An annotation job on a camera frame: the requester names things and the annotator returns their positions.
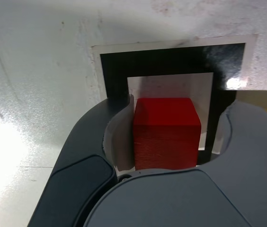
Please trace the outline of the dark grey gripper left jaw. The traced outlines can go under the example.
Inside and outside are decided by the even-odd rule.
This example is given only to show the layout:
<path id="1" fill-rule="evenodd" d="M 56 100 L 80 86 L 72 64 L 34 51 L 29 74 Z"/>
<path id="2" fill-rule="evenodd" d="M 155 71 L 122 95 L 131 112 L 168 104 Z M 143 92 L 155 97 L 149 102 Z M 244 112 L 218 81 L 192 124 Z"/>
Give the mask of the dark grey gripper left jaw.
<path id="1" fill-rule="evenodd" d="M 109 123 L 131 108 L 132 96 L 110 97 L 74 125 L 57 158 L 30 227 L 82 227 L 98 200 L 118 183 L 103 141 Z"/>

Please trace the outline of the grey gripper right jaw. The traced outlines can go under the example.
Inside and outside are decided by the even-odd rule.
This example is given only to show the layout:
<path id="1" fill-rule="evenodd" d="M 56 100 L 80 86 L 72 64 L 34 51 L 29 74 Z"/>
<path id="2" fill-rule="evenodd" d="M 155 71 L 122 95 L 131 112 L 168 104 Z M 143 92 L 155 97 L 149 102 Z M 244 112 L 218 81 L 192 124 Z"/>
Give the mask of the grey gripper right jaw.
<path id="1" fill-rule="evenodd" d="M 188 170 L 132 177 L 109 190 L 87 227 L 267 227 L 267 112 L 235 101 L 221 150 Z"/>

